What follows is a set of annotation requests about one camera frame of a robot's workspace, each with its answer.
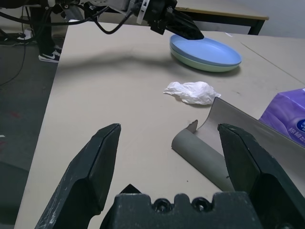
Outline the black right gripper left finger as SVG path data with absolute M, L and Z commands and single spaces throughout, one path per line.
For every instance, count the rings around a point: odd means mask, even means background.
M 97 131 L 69 163 L 42 213 L 37 229 L 86 229 L 105 206 L 112 176 L 120 124 Z

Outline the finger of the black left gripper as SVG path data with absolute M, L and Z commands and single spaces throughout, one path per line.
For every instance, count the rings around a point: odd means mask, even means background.
M 183 38 L 204 38 L 192 18 L 178 10 L 173 10 L 172 12 L 170 32 Z
M 167 21 L 166 30 L 187 40 L 201 40 L 202 32 L 189 18 L 173 18 Z

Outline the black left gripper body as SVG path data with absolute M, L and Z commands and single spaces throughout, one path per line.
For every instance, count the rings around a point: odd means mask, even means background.
M 163 35 L 167 25 L 166 13 L 170 13 L 177 5 L 176 0 L 149 0 L 145 4 L 143 20 L 150 26 L 151 30 Z

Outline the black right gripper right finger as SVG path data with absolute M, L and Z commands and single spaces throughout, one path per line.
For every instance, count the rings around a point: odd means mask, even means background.
M 305 198 L 277 160 L 242 128 L 219 124 L 225 164 L 236 191 L 249 195 L 265 229 L 303 229 Z

